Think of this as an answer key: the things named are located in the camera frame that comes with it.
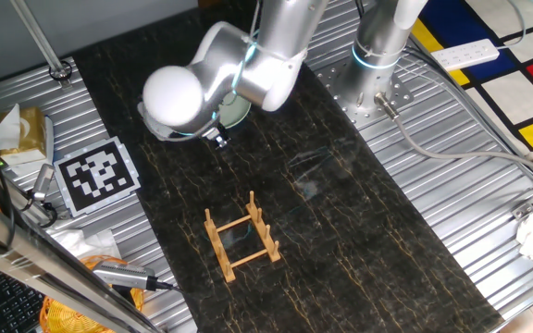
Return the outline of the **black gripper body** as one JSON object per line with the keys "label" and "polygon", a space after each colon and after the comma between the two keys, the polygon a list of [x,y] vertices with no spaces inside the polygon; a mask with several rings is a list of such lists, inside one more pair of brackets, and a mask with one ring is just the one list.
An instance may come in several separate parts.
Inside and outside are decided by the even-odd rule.
{"label": "black gripper body", "polygon": [[203,134],[203,138],[213,142],[218,149],[224,148],[229,141],[228,131],[222,124],[216,124],[209,129]]}

